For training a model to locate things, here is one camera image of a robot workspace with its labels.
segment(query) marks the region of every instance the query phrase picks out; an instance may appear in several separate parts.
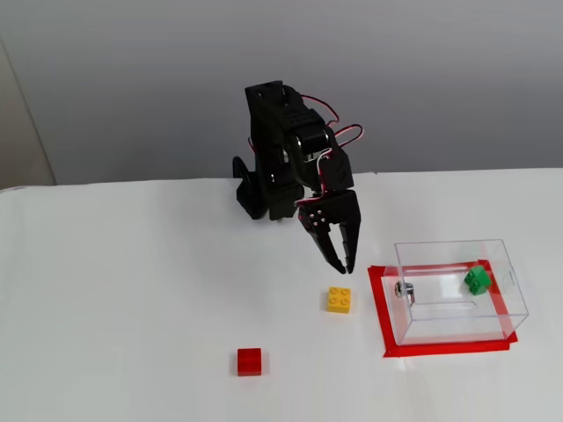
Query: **transparent container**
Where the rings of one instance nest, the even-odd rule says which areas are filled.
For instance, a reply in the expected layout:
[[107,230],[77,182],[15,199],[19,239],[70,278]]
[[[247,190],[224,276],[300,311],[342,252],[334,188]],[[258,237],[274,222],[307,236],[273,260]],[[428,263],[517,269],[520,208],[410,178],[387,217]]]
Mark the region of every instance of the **transparent container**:
[[[395,244],[397,266],[382,278],[398,345],[508,338],[528,316],[502,240]],[[468,272],[490,285],[474,295]]]

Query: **metal screw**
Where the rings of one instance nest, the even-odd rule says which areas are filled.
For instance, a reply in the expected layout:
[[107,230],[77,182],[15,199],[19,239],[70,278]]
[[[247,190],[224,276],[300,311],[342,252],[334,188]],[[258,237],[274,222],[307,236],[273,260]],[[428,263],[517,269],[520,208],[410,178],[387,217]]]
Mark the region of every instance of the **metal screw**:
[[405,283],[403,285],[403,283],[397,281],[397,284],[395,284],[395,295],[397,297],[409,295],[411,298],[411,304],[414,304],[414,286],[411,283]]

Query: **gray wall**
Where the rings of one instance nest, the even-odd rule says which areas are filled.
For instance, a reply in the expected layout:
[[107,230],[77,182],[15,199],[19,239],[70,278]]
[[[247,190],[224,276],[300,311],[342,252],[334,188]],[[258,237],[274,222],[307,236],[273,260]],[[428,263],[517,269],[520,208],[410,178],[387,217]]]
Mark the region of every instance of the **gray wall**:
[[0,40],[0,189],[52,185],[39,136]]
[[0,0],[59,183],[226,177],[281,78],[365,138],[355,171],[563,166],[560,0]]

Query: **black robotic arm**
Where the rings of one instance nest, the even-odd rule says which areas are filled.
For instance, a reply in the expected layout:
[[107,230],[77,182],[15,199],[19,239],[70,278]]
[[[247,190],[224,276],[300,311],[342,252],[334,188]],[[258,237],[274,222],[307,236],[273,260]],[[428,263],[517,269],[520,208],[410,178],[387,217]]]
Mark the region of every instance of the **black robotic arm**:
[[[253,219],[270,211],[270,220],[292,217],[313,237],[326,261],[340,273],[354,270],[360,232],[360,208],[347,154],[333,130],[302,96],[281,81],[245,89],[251,114],[255,171],[233,158],[233,176],[243,181],[237,200]],[[303,199],[303,186],[313,191]],[[339,224],[346,268],[329,237],[330,224]]]

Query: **yellow lego brick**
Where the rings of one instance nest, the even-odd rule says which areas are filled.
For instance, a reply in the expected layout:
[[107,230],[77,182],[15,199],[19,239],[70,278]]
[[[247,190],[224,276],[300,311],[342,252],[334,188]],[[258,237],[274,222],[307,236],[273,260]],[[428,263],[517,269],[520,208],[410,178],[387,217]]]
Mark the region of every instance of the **yellow lego brick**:
[[330,287],[328,289],[328,311],[347,314],[350,311],[350,289]]

